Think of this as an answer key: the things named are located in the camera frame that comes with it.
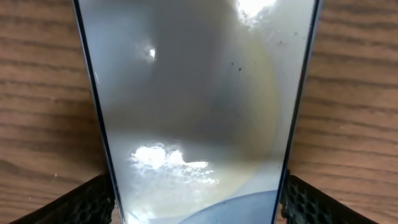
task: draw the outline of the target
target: glossy screen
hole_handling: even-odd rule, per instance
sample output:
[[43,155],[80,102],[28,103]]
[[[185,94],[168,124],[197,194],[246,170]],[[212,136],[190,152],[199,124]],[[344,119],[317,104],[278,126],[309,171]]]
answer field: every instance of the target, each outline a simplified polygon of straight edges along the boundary
[[271,223],[315,1],[75,4],[124,222]]

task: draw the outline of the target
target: smartphone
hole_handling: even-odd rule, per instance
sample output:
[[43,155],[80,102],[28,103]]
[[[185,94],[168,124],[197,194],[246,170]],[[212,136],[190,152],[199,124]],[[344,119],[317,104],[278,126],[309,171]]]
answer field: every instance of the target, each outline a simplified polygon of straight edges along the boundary
[[73,0],[127,224],[274,223],[317,0]]

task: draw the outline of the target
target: brown wooden surface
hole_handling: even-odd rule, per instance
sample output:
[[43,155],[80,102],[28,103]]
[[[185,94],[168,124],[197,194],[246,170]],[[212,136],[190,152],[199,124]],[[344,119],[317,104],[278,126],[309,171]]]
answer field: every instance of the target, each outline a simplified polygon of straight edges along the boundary
[[[103,170],[69,0],[0,0],[0,223]],[[398,1],[326,0],[292,173],[398,223]]]

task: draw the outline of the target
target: black textured grip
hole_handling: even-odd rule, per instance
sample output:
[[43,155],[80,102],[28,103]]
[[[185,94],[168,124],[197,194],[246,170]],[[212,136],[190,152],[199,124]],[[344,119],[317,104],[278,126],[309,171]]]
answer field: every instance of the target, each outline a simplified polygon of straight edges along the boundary
[[113,208],[111,181],[99,175],[11,224],[108,224]]
[[288,224],[373,224],[356,212],[294,175],[288,175],[281,198]]

